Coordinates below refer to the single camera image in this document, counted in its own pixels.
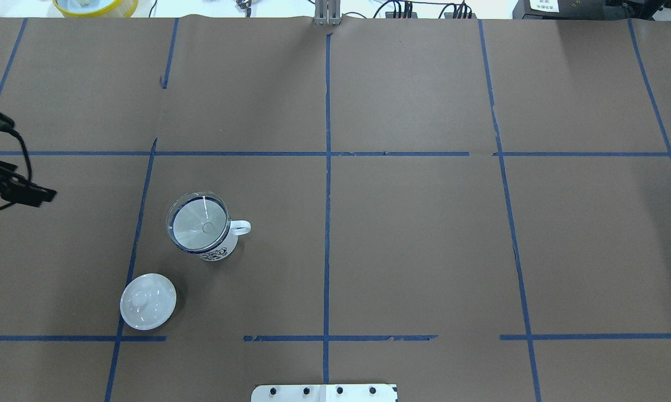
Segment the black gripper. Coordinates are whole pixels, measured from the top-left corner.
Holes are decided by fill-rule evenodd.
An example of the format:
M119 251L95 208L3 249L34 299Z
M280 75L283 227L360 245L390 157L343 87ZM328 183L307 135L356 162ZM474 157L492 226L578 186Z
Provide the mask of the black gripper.
M32 163L26 163L27 176L17 173L17 165L0 160L0 194L7 203L23 204L39 208L42 203L51 203L56 190L35 185L32 181Z

